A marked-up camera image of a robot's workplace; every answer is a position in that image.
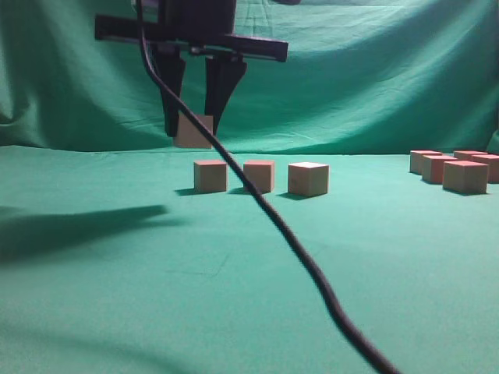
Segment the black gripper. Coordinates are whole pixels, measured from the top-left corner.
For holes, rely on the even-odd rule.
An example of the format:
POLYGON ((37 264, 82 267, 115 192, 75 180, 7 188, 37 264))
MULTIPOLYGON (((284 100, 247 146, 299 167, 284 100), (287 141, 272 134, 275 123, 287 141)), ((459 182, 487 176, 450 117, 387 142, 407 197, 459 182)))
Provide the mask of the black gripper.
MULTIPOLYGON (((137 44, 140 33, 152 47, 155 72, 180 97, 186 62, 180 51, 206 56, 206 97, 204 114, 213 119, 216 135, 221 116, 244 77, 244 58, 285 62, 288 43, 235 32, 236 1, 132 1, 136 17, 97 14, 94 38, 137 44)), ((176 100, 160 89, 165 114, 165 132, 176 137, 179 109, 176 100)))

